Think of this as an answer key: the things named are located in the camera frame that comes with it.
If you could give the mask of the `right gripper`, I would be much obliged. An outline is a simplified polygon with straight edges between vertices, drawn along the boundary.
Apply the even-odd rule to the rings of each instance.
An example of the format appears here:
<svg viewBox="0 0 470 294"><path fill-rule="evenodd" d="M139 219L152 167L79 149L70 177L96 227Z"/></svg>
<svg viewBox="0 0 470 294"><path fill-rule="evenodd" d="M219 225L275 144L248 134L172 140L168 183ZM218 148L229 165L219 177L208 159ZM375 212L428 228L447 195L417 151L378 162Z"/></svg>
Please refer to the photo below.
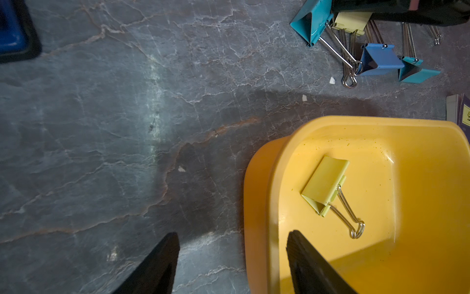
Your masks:
<svg viewBox="0 0 470 294"><path fill-rule="evenodd" d="M470 2L467 0L384 0L384 1L333 1L332 11L371 12L371 19L387 22L404 22L419 25L455 26L470 19Z"/></svg>

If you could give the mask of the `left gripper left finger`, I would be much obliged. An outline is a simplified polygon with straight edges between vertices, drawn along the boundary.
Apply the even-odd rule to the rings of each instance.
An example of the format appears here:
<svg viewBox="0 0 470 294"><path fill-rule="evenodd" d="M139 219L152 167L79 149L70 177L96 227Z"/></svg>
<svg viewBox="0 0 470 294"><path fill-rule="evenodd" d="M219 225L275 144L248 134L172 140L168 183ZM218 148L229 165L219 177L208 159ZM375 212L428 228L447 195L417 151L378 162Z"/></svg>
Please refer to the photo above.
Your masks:
<svg viewBox="0 0 470 294"><path fill-rule="evenodd" d="M168 233L114 294L170 294L173 291L180 243Z"/></svg>

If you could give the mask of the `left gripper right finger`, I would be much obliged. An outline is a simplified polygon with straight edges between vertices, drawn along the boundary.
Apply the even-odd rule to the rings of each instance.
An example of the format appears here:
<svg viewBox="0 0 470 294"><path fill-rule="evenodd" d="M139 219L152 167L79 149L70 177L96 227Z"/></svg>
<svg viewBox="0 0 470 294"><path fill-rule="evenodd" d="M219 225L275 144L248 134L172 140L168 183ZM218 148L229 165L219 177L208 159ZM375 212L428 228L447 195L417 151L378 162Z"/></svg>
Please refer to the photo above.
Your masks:
<svg viewBox="0 0 470 294"><path fill-rule="evenodd" d="M300 231L289 233L286 252L296 294L356 294Z"/></svg>

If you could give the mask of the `teal binder clip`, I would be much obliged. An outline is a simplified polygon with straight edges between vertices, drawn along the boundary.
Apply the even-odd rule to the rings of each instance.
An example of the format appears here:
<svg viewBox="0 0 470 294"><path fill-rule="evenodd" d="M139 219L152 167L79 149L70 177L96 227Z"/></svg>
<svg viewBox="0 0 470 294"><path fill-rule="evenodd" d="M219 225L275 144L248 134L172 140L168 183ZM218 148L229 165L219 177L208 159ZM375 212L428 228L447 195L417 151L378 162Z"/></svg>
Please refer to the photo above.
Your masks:
<svg viewBox="0 0 470 294"><path fill-rule="evenodd" d="M423 60L416 56L414 38L409 23L401 23L402 30L402 49L403 54L400 58L404 67L399 70L399 82L420 84L429 78L439 75L441 72L433 69L423 68Z"/></svg>
<svg viewBox="0 0 470 294"><path fill-rule="evenodd" d="M334 33L331 27L333 16L331 0L308 0L292 19L290 27L307 42L308 47L312 47L320 41L320 43L337 56L344 65L349 67L354 74L358 74L359 66L362 62L358 61L350 53L339 37ZM321 35L325 31L341 49L342 53L336 51L332 45L322 38Z"/></svg>

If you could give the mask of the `blue binder clip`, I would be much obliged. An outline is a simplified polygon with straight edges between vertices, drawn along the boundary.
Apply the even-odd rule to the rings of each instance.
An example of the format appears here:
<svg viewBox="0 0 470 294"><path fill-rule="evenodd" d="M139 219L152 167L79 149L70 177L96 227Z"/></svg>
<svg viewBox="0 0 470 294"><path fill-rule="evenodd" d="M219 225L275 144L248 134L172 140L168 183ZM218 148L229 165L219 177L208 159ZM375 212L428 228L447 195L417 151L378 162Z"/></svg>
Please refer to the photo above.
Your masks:
<svg viewBox="0 0 470 294"><path fill-rule="evenodd" d="M365 26L367 42L361 46L362 55L358 74L361 76L385 75L405 67L394 51L394 45L383 40L374 20Z"/></svg>

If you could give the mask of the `pale yellow binder clip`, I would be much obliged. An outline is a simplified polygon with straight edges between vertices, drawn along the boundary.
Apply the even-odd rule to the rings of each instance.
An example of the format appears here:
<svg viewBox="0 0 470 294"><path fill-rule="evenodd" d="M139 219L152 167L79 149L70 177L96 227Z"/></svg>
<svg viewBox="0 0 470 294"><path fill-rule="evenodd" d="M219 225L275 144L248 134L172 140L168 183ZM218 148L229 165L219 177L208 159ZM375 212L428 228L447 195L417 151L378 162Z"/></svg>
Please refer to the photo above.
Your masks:
<svg viewBox="0 0 470 294"><path fill-rule="evenodd" d="M365 34L365 27L371 16L371 12L339 12L334 20L333 28L339 32L341 44L347 50L342 56L353 66L351 69L346 64L343 65L341 83L345 88L353 89L357 86L356 71L360 62L355 57L356 37Z"/></svg>

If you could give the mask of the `yellow plastic storage box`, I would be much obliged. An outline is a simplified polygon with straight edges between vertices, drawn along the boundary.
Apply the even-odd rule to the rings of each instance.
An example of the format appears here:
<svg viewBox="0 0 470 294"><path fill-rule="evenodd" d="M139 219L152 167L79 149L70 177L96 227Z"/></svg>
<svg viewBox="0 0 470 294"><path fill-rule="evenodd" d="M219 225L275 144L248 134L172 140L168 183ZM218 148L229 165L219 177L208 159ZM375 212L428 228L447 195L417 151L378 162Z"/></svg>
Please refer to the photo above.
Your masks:
<svg viewBox="0 0 470 294"><path fill-rule="evenodd" d="M349 161L342 187L364 234L319 216L301 192L322 158ZM470 145L449 121L326 116L262 146L244 179L254 294L291 294L286 244L300 231L359 294L470 291Z"/></svg>

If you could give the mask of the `pink binder clip centre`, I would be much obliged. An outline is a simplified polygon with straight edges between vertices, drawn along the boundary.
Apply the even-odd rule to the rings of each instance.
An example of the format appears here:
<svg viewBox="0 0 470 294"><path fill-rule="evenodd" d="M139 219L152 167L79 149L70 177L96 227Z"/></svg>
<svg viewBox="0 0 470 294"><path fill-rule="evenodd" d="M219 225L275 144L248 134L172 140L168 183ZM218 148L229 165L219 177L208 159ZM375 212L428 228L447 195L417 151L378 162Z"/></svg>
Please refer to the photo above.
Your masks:
<svg viewBox="0 0 470 294"><path fill-rule="evenodd" d="M443 37L438 27L434 25L427 25L427 28L433 38L434 45L435 46L440 45Z"/></svg>

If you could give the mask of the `dark blue notebook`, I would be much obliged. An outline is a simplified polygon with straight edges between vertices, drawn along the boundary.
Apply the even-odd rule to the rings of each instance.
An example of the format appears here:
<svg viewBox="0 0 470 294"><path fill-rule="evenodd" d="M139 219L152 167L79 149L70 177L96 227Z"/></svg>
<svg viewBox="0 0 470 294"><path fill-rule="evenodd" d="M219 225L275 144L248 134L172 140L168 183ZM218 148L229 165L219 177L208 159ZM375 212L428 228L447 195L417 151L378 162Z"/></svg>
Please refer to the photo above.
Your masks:
<svg viewBox="0 0 470 294"><path fill-rule="evenodd" d="M470 98L454 94L446 98L446 120L455 123L470 141Z"/></svg>

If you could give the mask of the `blue black stapler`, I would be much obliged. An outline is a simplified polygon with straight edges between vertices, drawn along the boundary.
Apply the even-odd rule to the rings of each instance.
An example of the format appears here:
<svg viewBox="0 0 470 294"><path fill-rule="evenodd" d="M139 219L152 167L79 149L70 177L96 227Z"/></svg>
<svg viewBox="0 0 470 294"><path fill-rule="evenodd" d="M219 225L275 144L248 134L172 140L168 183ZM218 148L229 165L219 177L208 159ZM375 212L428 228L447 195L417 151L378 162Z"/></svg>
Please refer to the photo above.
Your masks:
<svg viewBox="0 0 470 294"><path fill-rule="evenodd" d="M42 44L25 1L1 0L1 64L31 60Z"/></svg>

